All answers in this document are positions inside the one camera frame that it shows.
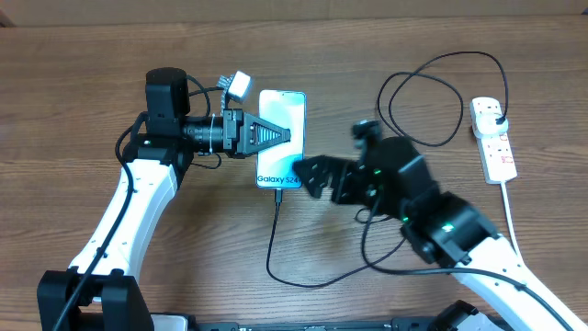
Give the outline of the blue Galaxy smartphone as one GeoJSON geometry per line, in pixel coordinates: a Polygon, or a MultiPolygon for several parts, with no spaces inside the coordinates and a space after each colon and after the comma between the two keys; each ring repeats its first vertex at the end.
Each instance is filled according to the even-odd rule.
{"type": "Polygon", "coordinates": [[[306,95],[299,91],[262,90],[259,117],[289,129],[290,140],[257,155],[256,185],[259,188],[300,188],[302,183],[292,165],[304,157],[306,95]]]}

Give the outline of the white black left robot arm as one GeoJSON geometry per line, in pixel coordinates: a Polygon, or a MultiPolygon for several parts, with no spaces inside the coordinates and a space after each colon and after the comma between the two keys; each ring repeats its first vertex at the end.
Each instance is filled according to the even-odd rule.
{"type": "Polygon", "coordinates": [[[152,313],[139,288],[146,250],[196,155],[245,158],[286,143],[290,131],[230,108],[252,86],[238,71],[220,77],[221,114],[192,117],[193,76],[174,67],[146,75],[146,111],[115,145],[118,187],[83,250],[65,271],[48,270],[37,288],[45,330],[195,330],[192,315],[152,313]]]}

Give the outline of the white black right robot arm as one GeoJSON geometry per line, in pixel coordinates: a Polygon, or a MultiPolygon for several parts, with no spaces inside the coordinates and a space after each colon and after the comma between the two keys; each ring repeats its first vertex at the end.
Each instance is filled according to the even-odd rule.
{"type": "Polygon", "coordinates": [[[480,296],[514,330],[584,330],[586,323],[525,265],[494,223],[466,200],[441,191],[425,158],[405,137],[385,138],[375,122],[352,129],[357,160],[319,155],[293,170],[315,199],[363,205],[372,216],[401,221],[401,234],[426,269],[388,269],[394,276],[449,274],[480,296]]]}

